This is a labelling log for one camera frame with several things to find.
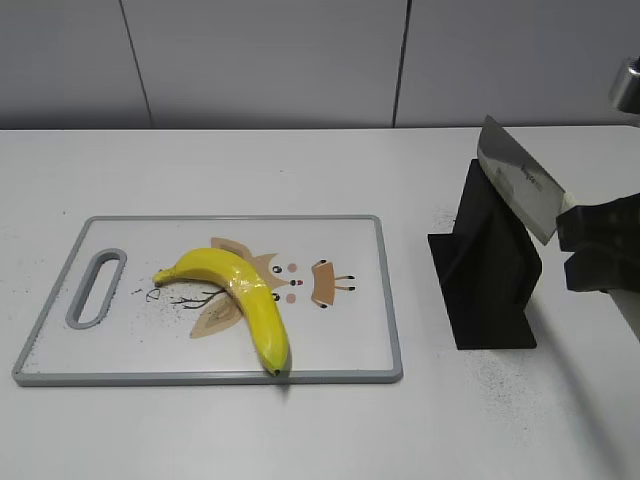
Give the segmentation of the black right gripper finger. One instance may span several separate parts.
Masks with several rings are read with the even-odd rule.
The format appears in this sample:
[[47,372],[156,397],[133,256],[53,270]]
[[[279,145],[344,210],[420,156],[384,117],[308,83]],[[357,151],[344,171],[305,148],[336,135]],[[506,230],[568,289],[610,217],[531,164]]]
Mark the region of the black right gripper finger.
[[639,250],[586,245],[564,264],[566,286],[575,292],[639,292]]

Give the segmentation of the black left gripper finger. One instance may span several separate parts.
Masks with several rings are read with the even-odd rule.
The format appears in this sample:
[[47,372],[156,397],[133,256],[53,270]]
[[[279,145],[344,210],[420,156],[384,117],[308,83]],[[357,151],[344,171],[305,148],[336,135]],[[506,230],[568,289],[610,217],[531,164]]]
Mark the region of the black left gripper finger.
[[639,252],[639,194],[599,205],[576,205],[556,218],[560,249],[576,252],[601,246]]

